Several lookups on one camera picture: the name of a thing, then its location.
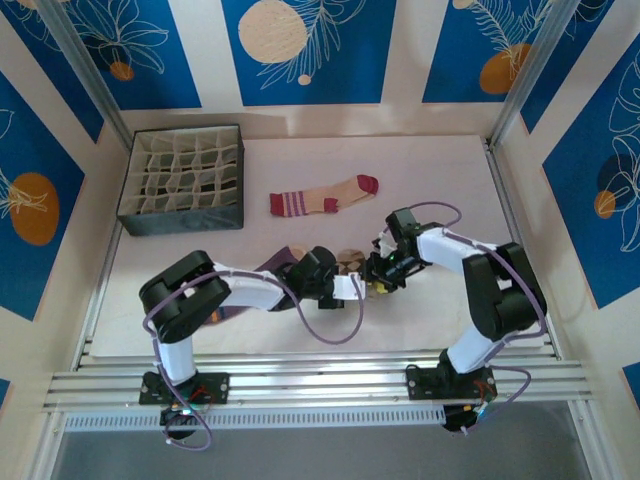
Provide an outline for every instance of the gray floor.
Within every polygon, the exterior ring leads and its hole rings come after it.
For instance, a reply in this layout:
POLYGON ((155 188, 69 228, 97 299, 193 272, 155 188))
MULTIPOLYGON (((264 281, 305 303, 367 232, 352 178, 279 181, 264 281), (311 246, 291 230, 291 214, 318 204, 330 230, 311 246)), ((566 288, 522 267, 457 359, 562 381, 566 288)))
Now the gray floor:
POLYGON ((220 431, 205 453, 155 432, 70 433, 54 479, 590 478, 563 403, 515 404, 469 437, 441 427, 220 431))

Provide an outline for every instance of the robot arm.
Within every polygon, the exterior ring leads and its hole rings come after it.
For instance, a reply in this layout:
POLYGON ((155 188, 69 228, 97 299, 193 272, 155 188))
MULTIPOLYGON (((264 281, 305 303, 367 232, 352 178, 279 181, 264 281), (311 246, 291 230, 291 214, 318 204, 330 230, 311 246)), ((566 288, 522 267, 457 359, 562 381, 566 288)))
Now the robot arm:
POLYGON ((282 285, 287 286, 296 299, 317 300, 324 309, 341 308, 345 300, 358 300, 356 286, 364 297, 364 282, 360 278, 336 275, 335 264, 329 250, 316 247, 295 265, 256 274, 230 269, 212 262, 205 252, 195 251, 151 279, 140 290, 145 313, 187 282, 212 272, 231 272, 186 290, 153 317, 160 361, 172 385, 183 385, 196 375, 191 337, 219 307, 253 307, 267 311, 293 308, 294 302, 282 285))
MULTIPOLYGON (((442 352, 436 368, 407 368, 409 396, 418 400, 491 401, 495 388, 488 387, 493 394, 490 396, 485 395, 484 387, 478 387, 493 385, 493 374, 486 366, 488 360, 511 335, 531 327, 540 316, 521 282, 526 290, 533 292, 536 303, 546 313, 544 297, 524 250, 515 243, 479 244, 437 223, 421 225, 410 209, 393 212, 386 223, 389 233, 383 232, 374 242, 377 251, 367 259, 363 278, 358 274, 337 275, 333 254, 316 247, 299 263, 271 272, 229 269, 212 262, 206 253, 196 251, 147 282, 140 290, 145 312, 149 314, 160 304, 165 305, 152 317, 152 322, 160 363, 170 385, 167 389, 164 379, 148 372, 143 379, 140 403, 175 403, 176 392, 185 406, 213 401, 212 396, 198 396, 198 392, 220 387, 211 383, 220 374, 197 372, 191 336, 221 306, 281 311, 294 307, 295 297, 296 301, 316 300, 319 308, 341 308, 346 300, 364 297, 364 281, 374 284, 378 291, 393 292, 405 288, 408 277, 431 264, 464 275, 473 325, 458 342, 442 352), (224 272, 224 276, 217 276, 215 272, 224 272), (520 281, 514 281, 513 272, 520 281), (184 290, 186 283, 203 275, 210 278, 177 294, 184 290)), ((227 386, 228 383, 222 385, 224 389, 220 390, 226 390, 227 386)), ((220 403, 225 403, 226 395, 222 394, 221 398, 220 403)), ((181 407, 174 404, 167 410, 179 416, 180 410, 176 408, 181 407)), ((460 420, 452 425, 448 421, 445 428, 455 430, 475 423, 477 415, 468 413, 464 418, 457 416, 460 420)), ((172 418, 176 417, 168 417, 167 424, 172 418)))
POLYGON ((432 264, 464 276, 473 325, 448 349, 457 373, 482 367, 508 336, 528 329, 538 318, 524 291, 487 250, 511 265, 546 312, 542 291, 520 245, 478 244, 437 223, 420 225, 408 208, 393 212, 386 223, 389 232, 374 242, 379 251, 367 261, 367 281, 391 292, 406 287, 407 277, 432 264))
MULTIPOLYGON (((374 241, 378 251, 367 261, 367 281, 377 284, 379 291, 392 292, 404 288, 405 279, 426 266, 441 265, 464 276, 473 322, 441 353, 436 368, 407 367, 409 398, 479 399, 486 405, 497 394, 489 360, 516 332, 546 314, 544 296, 524 249, 516 243, 480 244, 437 223, 420 225, 410 209, 393 212, 386 222, 388 228, 374 241)), ((469 410, 445 407, 447 415, 457 410, 447 416, 447 430, 473 425, 484 407, 464 408, 469 410)))

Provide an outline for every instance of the white table surface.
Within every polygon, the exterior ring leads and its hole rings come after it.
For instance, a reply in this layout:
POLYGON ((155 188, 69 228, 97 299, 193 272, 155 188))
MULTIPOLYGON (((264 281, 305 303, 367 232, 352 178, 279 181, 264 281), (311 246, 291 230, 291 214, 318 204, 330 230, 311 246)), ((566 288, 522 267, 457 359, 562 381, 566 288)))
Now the white table surface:
MULTIPOLYGON (((355 137, 245 141, 245 227, 238 231, 131 237, 123 232, 99 314, 91 355, 152 353, 142 330, 140 287, 193 250, 214 261, 253 269, 287 244, 371 251, 371 241, 394 209, 425 200, 455 204, 464 213, 454 231, 492 243, 510 241, 507 225, 477 136, 355 137), (335 215, 298 218, 269 213, 269 193, 331 185, 360 173, 378 178, 368 202, 335 215)), ((441 207, 414 211, 421 222, 444 222, 441 207)), ((357 305, 318 311, 303 302, 310 323, 336 339, 351 331, 357 305)), ((324 345, 305 330, 295 310, 250 310, 194 335, 194 352, 275 353, 399 351, 445 348, 470 325, 464 280, 438 266, 409 281, 406 290, 370 296, 360 333, 342 346, 324 345)), ((542 345, 528 340, 526 345, 542 345)))

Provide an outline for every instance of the fabric organizer box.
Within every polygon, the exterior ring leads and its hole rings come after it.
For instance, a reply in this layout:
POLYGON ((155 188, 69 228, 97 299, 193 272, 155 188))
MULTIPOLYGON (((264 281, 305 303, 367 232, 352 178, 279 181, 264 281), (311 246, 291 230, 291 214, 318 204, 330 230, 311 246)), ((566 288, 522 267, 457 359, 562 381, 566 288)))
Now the fabric organizer box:
POLYGON ((240 229, 238 125, 135 133, 117 217, 132 236, 240 229))

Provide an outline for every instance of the sock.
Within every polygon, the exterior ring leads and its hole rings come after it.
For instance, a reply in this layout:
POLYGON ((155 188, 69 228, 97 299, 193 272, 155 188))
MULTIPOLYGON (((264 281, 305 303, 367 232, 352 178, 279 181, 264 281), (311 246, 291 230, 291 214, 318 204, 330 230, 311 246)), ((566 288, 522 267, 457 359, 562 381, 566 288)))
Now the sock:
POLYGON ((364 202, 378 192, 378 179, 356 175, 330 187, 318 187, 298 192, 272 193, 271 214, 280 217, 299 217, 312 213, 337 213, 364 202))
MULTIPOLYGON (((300 258, 304 257, 306 253, 305 247, 300 245, 286 246, 274 253, 269 260, 264 262, 254 271, 261 272, 263 270, 276 270, 288 263, 298 263, 300 258)), ((242 312, 248 310, 249 307, 220 307, 213 312, 213 315, 207 320, 205 325, 215 325, 223 320, 233 318, 240 315, 242 312)))
POLYGON ((360 272, 365 262, 364 253, 360 250, 347 249, 338 253, 338 274, 360 272))

